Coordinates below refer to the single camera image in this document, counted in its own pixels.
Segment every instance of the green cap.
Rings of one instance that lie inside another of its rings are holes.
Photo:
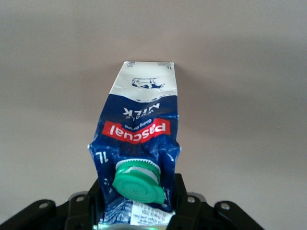
[[[117,163],[113,187],[124,197],[141,203],[164,203],[159,186],[160,168],[151,160],[129,159]]]

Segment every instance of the ceiling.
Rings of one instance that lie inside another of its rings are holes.
[[[306,227],[306,1],[2,0],[0,15],[0,223],[88,190],[122,63],[171,61],[187,190]]]

